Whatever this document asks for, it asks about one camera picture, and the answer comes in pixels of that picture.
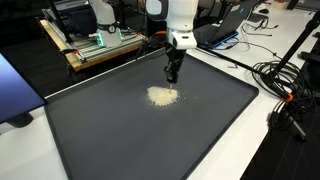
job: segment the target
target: black chair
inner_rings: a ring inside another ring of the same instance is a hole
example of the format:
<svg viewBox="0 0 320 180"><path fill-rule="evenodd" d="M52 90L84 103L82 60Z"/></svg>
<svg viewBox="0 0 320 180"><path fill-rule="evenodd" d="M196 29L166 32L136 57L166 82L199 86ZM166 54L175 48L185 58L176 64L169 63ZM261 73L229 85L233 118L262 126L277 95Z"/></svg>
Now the black chair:
<svg viewBox="0 0 320 180"><path fill-rule="evenodd" d="M121 14L121 21L120 21L120 27L121 29L126 29L127 28L127 23L126 23L126 14L125 14L125 8L131 8L131 4L126 4L124 0L119 0L119 9L120 9L120 14Z"/></svg>
<svg viewBox="0 0 320 180"><path fill-rule="evenodd" d="M318 38L313 50L308 52L301 52L300 58L306 61L306 79L313 87L313 89L320 93L320 32L317 32L314 37Z"/></svg>
<svg viewBox="0 0 320 180"><path fill-rule="evenodd" d="M214 9L215 3L212 4L211 8L209 8L208 6L202 5L202 4L198 5L198 13L196 16L197 20L196 20L196 25L195 25L196 28L204 26L206 24L214 24L214 23L219 24L219 22L221 20L223 20L225 14L226 14L225 12L231 3L228 2L227 0L221 0L220 2L221 2L221 8L220 8L218 16L210 16L212 13L212 10ZM209 10L210 13L207 16L201 17L201 13L205 9L210 9Z"/></svg>

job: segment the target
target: white table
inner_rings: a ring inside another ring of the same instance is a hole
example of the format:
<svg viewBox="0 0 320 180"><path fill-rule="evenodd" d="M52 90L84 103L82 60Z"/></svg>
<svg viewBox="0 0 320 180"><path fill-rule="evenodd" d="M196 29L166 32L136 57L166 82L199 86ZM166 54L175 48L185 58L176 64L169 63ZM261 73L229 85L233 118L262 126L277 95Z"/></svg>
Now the white table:
<svg viewBox="0 0 320 180"><path fill-rule="evenodd" d="M307 11L270 9L269 25L278 24L279 27L274 30L263 30L263 33L273 34L272 37L248 36L249 41L268 47L279 56L283 56L311 18L312 15L310 16ZM309 37L298 52L311 51L315 42L316 38ZM245 50L246 45L239 44L231 50L220 53L248 65L273 60L272 54L261 48L252 46L249 51ZM228 68L233 64L197 50L188 53L257 86L250 72L241 67ZM304 61L295 55L290 62L301 67ZM267 116L278 101L260 88L258 97L225 132L189 179L239 179L267 134ZM0 179L67 179L44 109L39 108L31 114L35 120L29 126L13 129L0 136Z"/></svg>

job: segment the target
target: electronics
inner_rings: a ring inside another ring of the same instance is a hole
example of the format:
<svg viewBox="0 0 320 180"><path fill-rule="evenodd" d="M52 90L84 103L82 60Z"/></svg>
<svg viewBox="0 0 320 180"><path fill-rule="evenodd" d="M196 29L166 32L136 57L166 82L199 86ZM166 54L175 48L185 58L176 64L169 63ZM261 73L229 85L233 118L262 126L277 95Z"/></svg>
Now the electronics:
<svg viewBox="0 0 320 180"><path fill-rule="evenodd" d="M195 29L193 33L198 42L198 46L213 49L222 42L237 36L238 27L242 21L248 17L255 4L255 0L249 0L232 5L232 8L227 12L226 17L219 27L208 24Z"/></svg>
<svg viewBox="0 0 320 180"><path fill-rule="evenodd" d="M0 54L0 124L12 123L22 127L30 119L29 111L46 104L46 101L31 87L18 71Z"/></svg>

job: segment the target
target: table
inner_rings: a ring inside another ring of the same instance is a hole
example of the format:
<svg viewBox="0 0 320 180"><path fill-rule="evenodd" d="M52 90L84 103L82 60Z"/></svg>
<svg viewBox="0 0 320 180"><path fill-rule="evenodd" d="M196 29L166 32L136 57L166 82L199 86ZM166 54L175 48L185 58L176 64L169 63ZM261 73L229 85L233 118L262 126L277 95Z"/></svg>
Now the table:
<svg viewBox="0 0 320 180"><path fill-rule="evenodd" d="M67 43L65 43L61 39L61 37L54 30L54 28L50 26L48 20L40 20L39 24L42 27L43 31L45 31L44 33L47 34L48 37L50 37L50 39L52 39L52 41L60 51L65 49L70 49ZM111 52L105 53L91 61L81 62L79 57L77 57L75 54L72 54L72 53L66 54L65 59L67 60L67 64L72 68L72 70L75 72L78 72L80 70L83 70L91 66L94 66L96 64L107 61L109 59L112 59L117 56L139 49L141 47L142 39L143 37L138 37L135 41L132 41L132 43L128 43L127 45L119 48L115 47L113 48L114 50L112 50Z"/></svg>
<svg viewBox="0 0 320 180"><path fill-rule="evenodd" d="M304 29L304 25L299 26L298 24L307 23L312 15L302 10L270 9L270 13L269 25L279 24L279 27L263 32L271 33L273 36L249 36L249 41L266 46L277 52L279 56L283 56ZM309 37L298 52L310 51L315 42L316 38ZM263 49L252 46L251 50L245 50L246 45L239 44L231 50L220 51L220 53L248 65L273 60L272 54ZM257 86L251 74L243 68L228 68L232 65L231 63L198 50L191 50L188 53L236 78ZM299 67L304 63L297 56L294 56L290 62ZM258 97L230 126L189 179L239 179L267 134L267 116L278 101L277 98L260 88ZM11 130L0 136L0 161L2 162L0 179L67 179L44 109L39 108L31 114L35 120L29 126Z"/></svg>

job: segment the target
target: green light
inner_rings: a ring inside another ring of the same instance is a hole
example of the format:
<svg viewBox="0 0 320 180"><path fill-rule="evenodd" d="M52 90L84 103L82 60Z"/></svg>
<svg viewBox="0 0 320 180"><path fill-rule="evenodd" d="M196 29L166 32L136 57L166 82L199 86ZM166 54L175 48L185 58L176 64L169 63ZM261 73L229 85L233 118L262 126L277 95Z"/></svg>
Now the green light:
<svg viewBox="0 0 320 180"><path fill-rule="evenodd" d="M98 46L99 46L99 47L104 47L104 43L103 43L103 40L102 40L102 37L101 37L101 33L98 33L98 35L96 36L96 38L97 38Z"/></svg>
<svg viewBox="0 0 320 180"><path fill-rule="evenodd" d="M121 40L123 39L121 31L120 31L120 38L121 38Z"/></svg>

